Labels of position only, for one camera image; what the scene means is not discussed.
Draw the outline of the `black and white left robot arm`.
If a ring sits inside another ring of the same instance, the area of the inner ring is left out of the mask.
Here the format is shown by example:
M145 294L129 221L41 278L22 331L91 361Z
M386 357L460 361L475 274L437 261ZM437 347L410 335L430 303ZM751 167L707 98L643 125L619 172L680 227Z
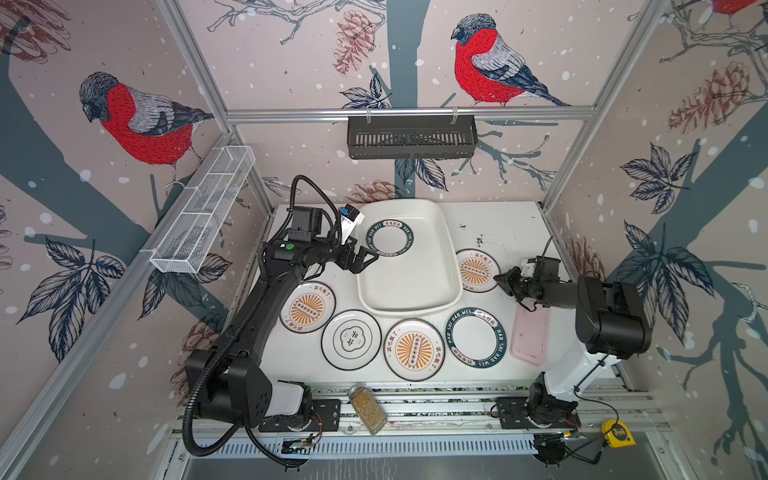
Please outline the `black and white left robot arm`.
M359 274L378 258L351 233L363 214L352 205L330 214L322 208L294 207L278 233L259 251L259 277L232 324L206 350L185 362L189 397L183 429L196 419L226 423L232 430L255 428L270 417L298 427L312 417L311 391L301 382L269 379L261 369L272 329L307 272L328 263Z

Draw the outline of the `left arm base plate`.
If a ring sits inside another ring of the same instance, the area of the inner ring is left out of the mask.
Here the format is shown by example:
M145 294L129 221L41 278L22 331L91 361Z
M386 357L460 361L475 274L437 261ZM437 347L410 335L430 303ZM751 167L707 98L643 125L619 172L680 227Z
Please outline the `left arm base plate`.
M339 430L341 401L313 400L308 414L265 418L258 427L260 433L319 433Z

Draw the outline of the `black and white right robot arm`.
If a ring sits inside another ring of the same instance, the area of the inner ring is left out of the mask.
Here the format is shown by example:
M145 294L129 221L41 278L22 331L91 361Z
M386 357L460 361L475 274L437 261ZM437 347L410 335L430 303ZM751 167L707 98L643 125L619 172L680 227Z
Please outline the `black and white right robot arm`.
M582 392L601 372L650 346L652 328L637 284L589 276L575 281L563 281L556 274L524 276L519 267L495 275L494 281L524 308L575 313L576 342L529 387L526 413L539 427L569 419Z

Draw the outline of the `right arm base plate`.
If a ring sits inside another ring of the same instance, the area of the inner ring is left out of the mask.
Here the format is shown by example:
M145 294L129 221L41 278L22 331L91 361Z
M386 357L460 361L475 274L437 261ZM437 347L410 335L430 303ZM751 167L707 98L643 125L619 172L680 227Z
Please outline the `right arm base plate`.
M579 429L581 421L576 412L577 402L567 402L551 396L537 400L523 397L499 397L495 407L501 428L513 429Z

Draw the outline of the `large green rim plate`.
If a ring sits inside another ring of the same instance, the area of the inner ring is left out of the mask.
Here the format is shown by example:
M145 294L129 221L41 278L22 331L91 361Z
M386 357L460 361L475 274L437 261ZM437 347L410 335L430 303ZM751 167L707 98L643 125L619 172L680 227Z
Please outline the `large green rim plate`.
M466 307L455 311L445 326L445 342L454 357L476 369L501 362L508 336L499 320L486 310Z

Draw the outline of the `small green rim plate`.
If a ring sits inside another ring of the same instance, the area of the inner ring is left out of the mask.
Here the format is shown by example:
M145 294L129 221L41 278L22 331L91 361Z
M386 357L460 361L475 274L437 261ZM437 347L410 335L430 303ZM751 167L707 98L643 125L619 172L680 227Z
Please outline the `small green rim plate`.
M396 219L375 222L366 232L367 247L381 257L398 257L405 254L414 243L412 228Z

